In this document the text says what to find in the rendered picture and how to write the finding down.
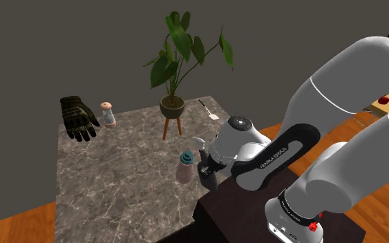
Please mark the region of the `pink bottle with teal cap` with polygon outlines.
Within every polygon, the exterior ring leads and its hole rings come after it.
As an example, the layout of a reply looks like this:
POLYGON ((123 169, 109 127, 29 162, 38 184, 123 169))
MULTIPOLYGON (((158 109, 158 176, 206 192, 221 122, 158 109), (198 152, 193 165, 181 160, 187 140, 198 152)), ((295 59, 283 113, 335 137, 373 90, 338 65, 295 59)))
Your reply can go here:
POLYGON ((181 184, 189 183, 193 178, 194 158, 190 150, 186 150, 180 155, 180 162, 176 169, 175 178, 181 184))

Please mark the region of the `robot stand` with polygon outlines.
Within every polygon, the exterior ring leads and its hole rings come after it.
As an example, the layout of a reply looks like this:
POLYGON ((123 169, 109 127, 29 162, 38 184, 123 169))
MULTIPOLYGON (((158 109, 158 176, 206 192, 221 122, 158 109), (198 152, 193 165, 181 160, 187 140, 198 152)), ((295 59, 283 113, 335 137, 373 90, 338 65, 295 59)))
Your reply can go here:
POLYGON ((245 191, 232 178, 201 197, 194 222, 157 243, 282 243, 267 227, 264 206, 298 176, 285 168, 260 191, 245 191))

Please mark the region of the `potted plant on wooden stand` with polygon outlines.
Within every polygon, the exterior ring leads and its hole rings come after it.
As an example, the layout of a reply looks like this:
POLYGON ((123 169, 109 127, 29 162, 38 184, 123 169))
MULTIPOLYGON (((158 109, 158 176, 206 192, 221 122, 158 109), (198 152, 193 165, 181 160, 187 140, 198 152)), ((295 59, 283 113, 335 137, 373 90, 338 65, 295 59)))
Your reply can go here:
POLYGON ((194 58, 196 63, 193 66, 202 66, 206 56, 212 50, 220 48, 227 65, 234 67, 233 48, 223 33, 220 33, 218 43, 206 50, 199 36, 191 36, 187 32, 191 21, 190 12, 179 14, 173 11, 165 17, 165 21, 169 32, 164 39, 163 49, 157 57, 145 64, 152 66, 149 78, 151 87, 156 88, 162 84, 166 86, 166 95, 159 103, 160 112, 165 117, 163 139, 167 137, 169 121, 172 119, 177 121, 178 132, 182 132, 180 117, 184 112, 185 102, 176 94, 180 83, 187 76, 181 73, 182 65, 194 58))

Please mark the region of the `marble top table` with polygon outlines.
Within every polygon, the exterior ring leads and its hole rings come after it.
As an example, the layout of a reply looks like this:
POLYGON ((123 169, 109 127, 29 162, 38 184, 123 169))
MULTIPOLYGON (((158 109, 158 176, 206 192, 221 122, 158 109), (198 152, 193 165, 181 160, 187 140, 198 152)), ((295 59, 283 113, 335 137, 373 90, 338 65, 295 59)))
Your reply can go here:
POLYGON ((114 128, 98 127, 89 142, 58 133, 55 243, 156 243, 192 221, 206 189, 175 178, 180 155, 210 142, 228 113, 212 97, 187 100, 169 121, 157 106, 118 113, 114 128), (219 116, 212 120, 199 99, 219 116))

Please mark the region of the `clear shaker with pink top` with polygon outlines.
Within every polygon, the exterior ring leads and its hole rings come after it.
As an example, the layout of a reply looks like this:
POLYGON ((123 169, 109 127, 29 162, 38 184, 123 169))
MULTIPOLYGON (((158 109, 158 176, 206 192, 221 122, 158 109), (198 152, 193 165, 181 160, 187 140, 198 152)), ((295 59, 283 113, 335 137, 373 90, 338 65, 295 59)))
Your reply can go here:
POLYGON ((112 105, 109 102, 102 102, 100 108, 103 112, 104 125, 106 128, 114 128, 116 126, 116 120, 112 112, 112 105))

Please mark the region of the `black glove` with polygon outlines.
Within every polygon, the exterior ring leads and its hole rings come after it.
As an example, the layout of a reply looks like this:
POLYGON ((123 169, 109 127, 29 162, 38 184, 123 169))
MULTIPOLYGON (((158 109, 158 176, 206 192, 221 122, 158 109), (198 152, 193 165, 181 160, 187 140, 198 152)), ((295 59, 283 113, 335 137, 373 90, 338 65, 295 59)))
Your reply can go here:
POLYGON ((90 137, 97 136, 93 126, 100 127, 100 124, 79 96, 63 97, 60 104, 64 126, 71 139, 88 142, 90 137))

